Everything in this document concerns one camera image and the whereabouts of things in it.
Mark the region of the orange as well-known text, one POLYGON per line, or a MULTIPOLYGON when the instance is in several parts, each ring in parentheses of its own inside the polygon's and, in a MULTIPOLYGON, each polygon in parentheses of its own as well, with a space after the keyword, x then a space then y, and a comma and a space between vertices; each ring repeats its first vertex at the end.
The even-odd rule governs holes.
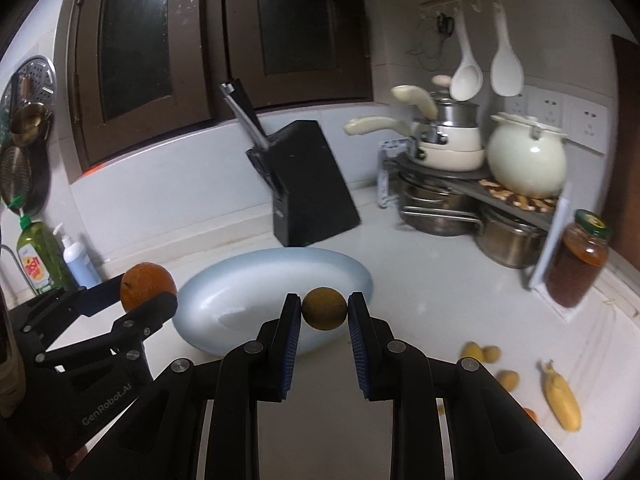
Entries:
POLYGON ((130 312, 162 292, 170 292, 173 295, 177 293, 172 275, 159 264, 142 262, 127 270, 122 276, 119 300, 124 310, 130 312))

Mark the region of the small brown round fruit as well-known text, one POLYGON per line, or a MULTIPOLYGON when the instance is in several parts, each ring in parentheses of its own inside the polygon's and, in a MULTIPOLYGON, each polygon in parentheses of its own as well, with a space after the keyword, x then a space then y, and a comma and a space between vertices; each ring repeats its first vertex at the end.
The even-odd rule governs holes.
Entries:
POLYGON ((333 288, 315 288, 303 300, 302 315, 305 322, 316 330, 335 330, 346 320, 346 300, 333 288))

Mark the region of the yellow banana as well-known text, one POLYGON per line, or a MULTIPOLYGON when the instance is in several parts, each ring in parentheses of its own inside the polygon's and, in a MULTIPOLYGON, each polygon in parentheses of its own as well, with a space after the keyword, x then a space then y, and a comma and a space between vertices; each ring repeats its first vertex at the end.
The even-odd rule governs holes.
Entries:
POLYGON ((560 426, 569 432, 582 429, 582 410, 566 379, 558 373, 553 362, 540 362, 542 393, 560 426))

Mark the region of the white blue pump bottle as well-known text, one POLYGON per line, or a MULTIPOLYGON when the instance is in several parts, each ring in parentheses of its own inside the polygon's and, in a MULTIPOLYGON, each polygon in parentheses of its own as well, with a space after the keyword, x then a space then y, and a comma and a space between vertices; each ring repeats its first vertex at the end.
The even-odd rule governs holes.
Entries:
POLYGON ((86 289, 102 283, 98 271, 94 267, 85 245, 80 240, 74 240, 64 230, 64 224, 58 224, 53 234, 60 239, 63 246, 63 259, 73 275, 76 283, 86 289))

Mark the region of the green dish soap bottle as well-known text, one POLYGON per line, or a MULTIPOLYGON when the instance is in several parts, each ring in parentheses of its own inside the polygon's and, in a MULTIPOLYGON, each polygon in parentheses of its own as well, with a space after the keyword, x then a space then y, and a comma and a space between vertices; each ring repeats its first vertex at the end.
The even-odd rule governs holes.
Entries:
POLYGON ((68 292, 75 290, 77 284, 63 259, 60 244, 45 223, 32 220, 26 214, 24 203, 24 197, 17 195, 9 202, 9 207, 17 210, 21 234, 16 252, 29 283, 37 295, 56 288, 68 292))

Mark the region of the small yellow fruit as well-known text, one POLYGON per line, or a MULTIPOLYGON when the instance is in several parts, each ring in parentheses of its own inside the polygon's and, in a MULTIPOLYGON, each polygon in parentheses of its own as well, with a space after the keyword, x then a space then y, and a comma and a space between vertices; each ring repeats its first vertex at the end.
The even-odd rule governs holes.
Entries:
POLYGON ((475 341, 467 342, 461 350, 460 358, 476 359, 478 362, 484 363, 484 350, 475 341))
POLYGON ((515 370, 500 370, 497 380, 506 391, 513 392, 520 384, 520 375, 515 370))
POLYGON ((486 346, 483 348, 483 359, 485 363, 497 363, 502 356, 502 351, 498 346, 486 346))

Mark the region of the steel pot under shelf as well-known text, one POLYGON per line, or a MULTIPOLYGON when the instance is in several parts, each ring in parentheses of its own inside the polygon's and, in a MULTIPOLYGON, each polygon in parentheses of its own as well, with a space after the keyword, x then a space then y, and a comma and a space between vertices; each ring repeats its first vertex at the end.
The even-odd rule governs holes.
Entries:
POLYGON ((480 220, 475 240, 488 258, 510 269, 537 262, 547 237, 544 230, 488 205, 480 206, 480 220))

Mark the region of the patterned trivet mat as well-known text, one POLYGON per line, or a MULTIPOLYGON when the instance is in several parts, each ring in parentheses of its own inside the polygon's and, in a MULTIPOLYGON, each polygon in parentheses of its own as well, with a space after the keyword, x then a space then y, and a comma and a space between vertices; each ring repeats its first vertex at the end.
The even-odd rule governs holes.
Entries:
POLYGON ((552 212, 555 210, 556 203, 558 202, 555 197, 531 198, 515 193, 505 188, 502 184, 490 179, 480 179, 478 183, 493 198, 501 200, 503 203, 509 203, 524 211, 552 212))

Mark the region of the glass jar green lid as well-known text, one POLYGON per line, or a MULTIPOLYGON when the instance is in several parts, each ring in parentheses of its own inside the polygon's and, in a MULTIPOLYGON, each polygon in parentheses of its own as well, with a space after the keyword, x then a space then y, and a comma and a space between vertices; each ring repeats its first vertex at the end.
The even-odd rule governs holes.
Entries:
POLYGON ((551 299, 563 308, 574 308, 608 260, 611 230, 592 211, 576 209, 574 221, 563 232, 544 284, 551 299))

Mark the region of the cream round ceramic pot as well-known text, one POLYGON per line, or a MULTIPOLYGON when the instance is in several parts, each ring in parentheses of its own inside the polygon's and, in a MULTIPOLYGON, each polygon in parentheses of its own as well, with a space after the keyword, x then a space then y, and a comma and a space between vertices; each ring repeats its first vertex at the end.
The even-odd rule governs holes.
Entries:
POLYGON ((558 196, 566 179, 566 134, 533 116, 499 112, 491 119, 486 158, 497 182, 530 198, 558 196))

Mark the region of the white hanging spoon left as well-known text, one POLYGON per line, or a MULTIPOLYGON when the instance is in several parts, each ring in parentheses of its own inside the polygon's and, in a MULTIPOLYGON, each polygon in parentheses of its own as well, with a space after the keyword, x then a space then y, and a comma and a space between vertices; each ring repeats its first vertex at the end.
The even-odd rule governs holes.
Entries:
POLYGON ((449 91, 456 101, 464 102, 473 99, 480 92, 484 75, 472 52, 462 6, 458 6, 454 12, 454 31, 460 47, 461 60, 451 78, 449 91))

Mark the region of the white hanging spoon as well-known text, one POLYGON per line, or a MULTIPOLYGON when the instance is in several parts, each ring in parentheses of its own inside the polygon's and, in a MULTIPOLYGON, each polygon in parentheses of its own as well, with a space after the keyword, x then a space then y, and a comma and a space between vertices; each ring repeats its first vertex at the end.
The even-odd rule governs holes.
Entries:
POLYGON ((456 101, 464 102, 473 99, 480 92, 484 75, 472 52, 462 6, 458 6, 454 12, 454 31, 460 47, 461 60, 451 78, 449 91, 456 101))
POLYGON ((490 85, 498 96, 517 96, 524 86, 524 70, 511 44, 506 20, 506 10, 501 3, 494 3, 494 23, 497 34, 497 51, 491 60, 490 85))

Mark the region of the white hanging spoon right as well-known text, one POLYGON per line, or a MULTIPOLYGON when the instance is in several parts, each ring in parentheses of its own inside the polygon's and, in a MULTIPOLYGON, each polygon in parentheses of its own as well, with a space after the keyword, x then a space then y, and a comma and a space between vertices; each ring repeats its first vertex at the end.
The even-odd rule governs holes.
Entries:
POLYGON ((501 3, 494 3, 494 23, 497 34, 497 51, 491 60, 490 85, 498 96, 517 96, 524 86, 524 70, 511 44, 506 20, 506 10, 501 3))

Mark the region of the dark window frame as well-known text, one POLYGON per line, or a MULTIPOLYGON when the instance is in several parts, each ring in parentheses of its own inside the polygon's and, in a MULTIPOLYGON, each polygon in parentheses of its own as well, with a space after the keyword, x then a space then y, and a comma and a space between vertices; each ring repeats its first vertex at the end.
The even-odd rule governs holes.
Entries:
POLYGON ((258 110, 368 102, 364 0, 70 0, 67 84, 82 171, 258 110))

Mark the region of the white wall socket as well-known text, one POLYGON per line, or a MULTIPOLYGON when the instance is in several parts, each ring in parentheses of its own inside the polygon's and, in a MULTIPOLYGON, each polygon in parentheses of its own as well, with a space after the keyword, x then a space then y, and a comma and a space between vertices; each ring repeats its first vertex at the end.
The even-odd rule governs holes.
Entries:
POLYGON ((568 140, 599 154, 608 154, 606 106, 576 96, 564 96, 562 125, 568 140))

